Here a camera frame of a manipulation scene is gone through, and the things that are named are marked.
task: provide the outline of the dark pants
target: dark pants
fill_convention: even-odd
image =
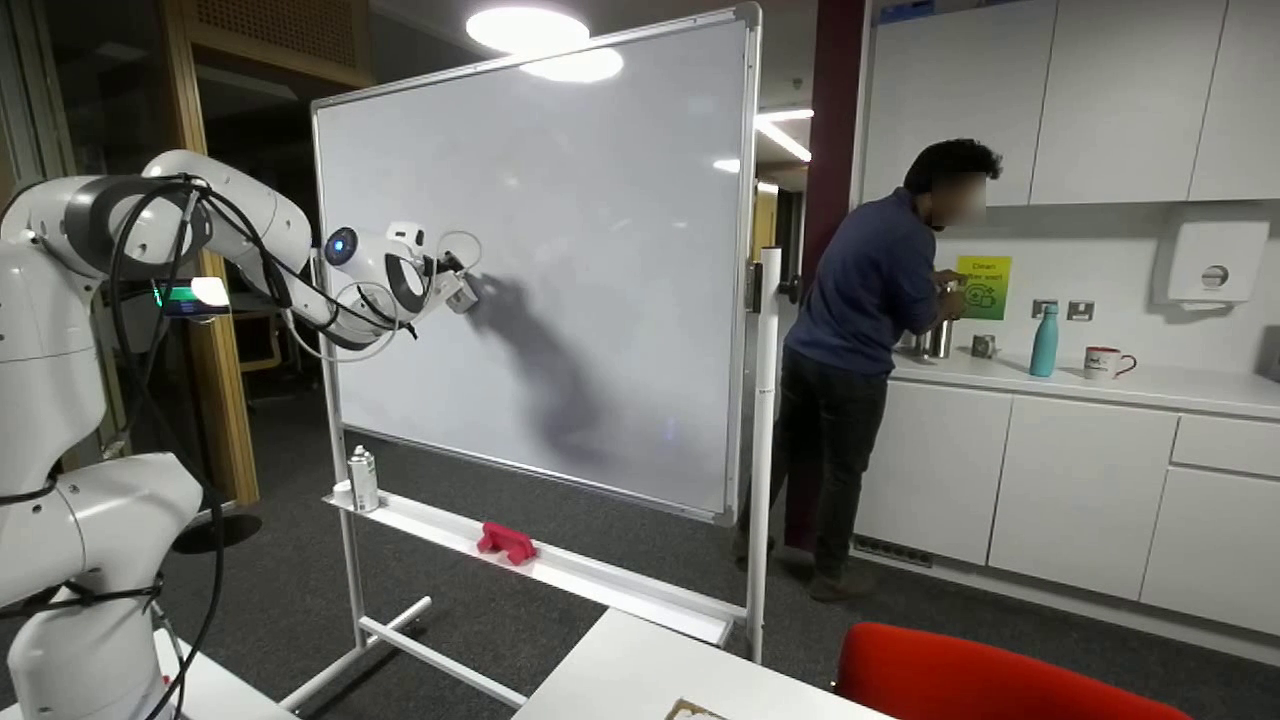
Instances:
[[[840,575],[886,378],[847,374],[797,351],[785,369],[787,536],[807,540],[815,575]]]

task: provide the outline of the whiteboard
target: whiteboard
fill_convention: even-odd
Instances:
[[[752,171],[716,159],[755,165],[755,32],[707,11],[602,36],[602,84],[497,61],[319,99],[319,233],[414,223],[482,286],[337,357],[331,415],[726,525]]]

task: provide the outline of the kitchen counter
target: kitchen counter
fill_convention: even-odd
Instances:
[[[1227,371],[1138,363],[1136,371],[1117,378],[1084,378],[1084,369],[1066,363],[1049,378],[1038,378],[1038,374],[1029,374],[1024,357],[980,358],[966,351],[950,351],[946,358],[914,358],[900,351],[893,378],[1280,419],[1280,384],[1262,374],[1227,374]]]

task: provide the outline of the paper towel dispenser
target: paper towel dispenser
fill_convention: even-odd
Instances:
[[[1244,303],[1254,286],[1270,223],[1260,206],[1189,206],[1176,223],[1165,300]]]

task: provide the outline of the dark hair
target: dark hair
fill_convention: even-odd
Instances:
[[[975,145],[975,138],[939,138],[939,145],[926,145],[902,186],[911,196],[919,193],[936,193],[939,183],[962,183],[966,174],[1000,174],[1000,157],[986,148],[986,145]]]

